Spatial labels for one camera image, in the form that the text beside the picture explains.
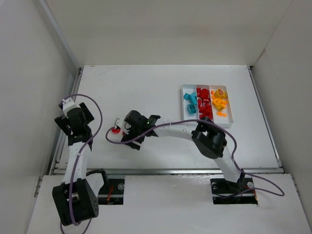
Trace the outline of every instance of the red block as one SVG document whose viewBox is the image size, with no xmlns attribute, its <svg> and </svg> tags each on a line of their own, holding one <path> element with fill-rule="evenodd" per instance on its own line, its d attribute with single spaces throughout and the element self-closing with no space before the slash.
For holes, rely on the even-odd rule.
<svg viewBox="0 0 312 234">
<path fill-rule="evenodd" d="M 199 97 L 199 96 L 200 96 L 200 90 L 201 90 L 200 88 L 197 88 L 197 89 L 196 89 L 196 92 L 197 92 L 197 97 Z"/>
<path fill-rule="evenodd" d="M 201 99 L 198 98 L 197 103 L 198 103 L 198 107 L 201 107 L 201 103 L 202 103 Z"/>
<path fill-rule="evenodd" d="M 211 113 L 211 112 L 213 111 L 211 105 L 207 105 L 207 106 L 205 106 L 205 107 L 206 107 L 206 110 L 207 110 L 209 113 Z"/>
<path fill-rule="evenodd" d="M 209 97 L 209 91 L 208 89 L 202 89 L 200 91 L 200 95 L 201 99 L 207 99 Z"/>
<path fill-rule="evenodd" d="M 206 111 L 206 108 L 204 106 L 199 107 L 199 112 L 204 113 Z"/>
<path fill-rule="evenodd" d="M 209 105 L 209 100 L 208 99 L 203 99 L 203 106 Z"/>
</svg>

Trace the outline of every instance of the white wall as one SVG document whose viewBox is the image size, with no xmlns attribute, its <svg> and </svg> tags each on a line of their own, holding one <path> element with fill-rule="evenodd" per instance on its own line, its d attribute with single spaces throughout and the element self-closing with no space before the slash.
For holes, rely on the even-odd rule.
<svg viewBox="0 0 312 234">
<path fill-rule="evenodd" d="M 47 0 L 80 65 L 253 65 L 292 0 Z"/>
<path fill-rule="evenodd" d="M 32 0 L 0 0 L 0 226 L 24 233 L 69 69 Z"/>
<path fill-rule="evenodd" d="M 253 68 L 285 171 L 312 226 L 312 1 L 294 0 Z"/>
</svg>

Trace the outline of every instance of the black bracket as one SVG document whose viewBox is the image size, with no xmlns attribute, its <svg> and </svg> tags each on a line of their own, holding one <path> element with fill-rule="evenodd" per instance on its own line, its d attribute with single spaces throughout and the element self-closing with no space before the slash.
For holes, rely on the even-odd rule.
<svg viewBox="0 0 312 234">
<path fill-rule="evenodd" d="M 79 106 L 80 108 L 77 107 L 68 111 L 68 117 L 62 115 L 54 119 L 55 123 L 68 136 L 68 145 L 86 142 L 92 137 L 92 131 L 88 124 L 94 120 L 94 117 L 83 102 Z M 89 142 L 89 146 L 92 149 L 92 141 Z"/>
<path fill-rule="evenodd" d="M 213 123 L 208 117 L 201 119 Z M 205 157 L 211 159 L 223 157 L 223 150 L 227 145 L 225 133 L 213 125 L 199 122 L 192 131 L 192 140 Z"/>
<path fill-rule="evenodd" d="M 160 118 L 160 116 L 151 115 L 149 118 L 141 115 L 138 111 L 130 111 L 127 116 L 125 117 L 124 121 L 131 125 L 129 129 L 129 133 L 123 135 L 121 142 L 131 140 L 142 133 L 146 132 L 147 130 L 155 127 L 156 121 Z M 150 131 L 146 137 L 157 137 L 154 131 Z M 140 137 L 136 140 L 137 143 L 141 144 L 144 141 L 144 136 Z M 126 144 L 130 146 L 132 149 L 140 150 L 141 146 L 131 142 Z"/>
</svg>

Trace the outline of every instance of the small red object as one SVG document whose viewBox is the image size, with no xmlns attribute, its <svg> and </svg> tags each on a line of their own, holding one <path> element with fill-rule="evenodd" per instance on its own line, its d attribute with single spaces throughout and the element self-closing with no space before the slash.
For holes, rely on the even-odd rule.
<svg viewBox="0 0 312 234">
<path fill-rule="evenodd" d="M 120 128 L 118 126 L 115 126 L 114 128 L 112 128 L 112 132 L 117 134 L 120 132 Z"/>
<path fill-rule="evenodd" d="M 207 99 L 208 96 L 209 96 L 209 91 L 208 91 L 208 89 L 202 89 L 202 90 L 200 91 L 200 95 L 199 95 L 199 96 L 201 97 L 201 99 Z"/>
<path fill-rule="evenodd" d="M 206 107 L 206 110 L 209 112 L 209 113 L 211 113 L 212 112 L 212 107 L 211 107 L 211 105 L 207 105 L 207 106 L 205 106 Z"/>
<path fill-rule="evenodd" d="M 204 113 L 206 111 L 206 108 L 204 106 L 199 107 L 199 112 Z"/>
<path fill-rule="evenodd" d="M 203 106 L 209 105 L 209 100 L 208 99 L 204 99 L 203 100 Z"/>
</svg>

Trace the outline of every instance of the red toy piece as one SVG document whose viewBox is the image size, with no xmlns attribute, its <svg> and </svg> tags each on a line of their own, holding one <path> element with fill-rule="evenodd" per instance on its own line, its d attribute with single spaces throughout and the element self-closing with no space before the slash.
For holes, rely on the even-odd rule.
<svg viewBox="0 0 312 234">
<path fill-rule="evenodd" d="M 209 97 L 208 89 L 202 89 L 199 94 L 201 99 L 207 99 Z"/>
<path fill-rule="evenodd" d="M 203 99 L 203 106 L 209 105 L 209 100 L 208 99 Z"/>
<path fill-rule="evenodd" d="M 200 88 L 197 88 L 197 89 L 196 89 L 197 97 L 199 97 L 199 95 L 200 95 L 200 90 L 201 90 Z"/>
<path fill-rule="evenodd" d="M 204 106 L 200 106 L 199 107 L 199 112 L 200 113 L 204 113 L 206 111 L 206 107 L 204 107 Z"/>
<path fill-rule="evenodd" d="M 209 112 L 209 113 L 212 113 L 213 109 L 211 107 L 211 105 L 207 105 L 205 106 L 206 107 L 206 110 Z"/>
<path fill-rule="evenodd" d="M 117 133 L 120 132 L 120 128 L 117 127 L 117 126 L 115 126 L 114 128 L 112 128 L 112 132 L 115 133 L 115 134 L 117 134 Z"/>
</svg>

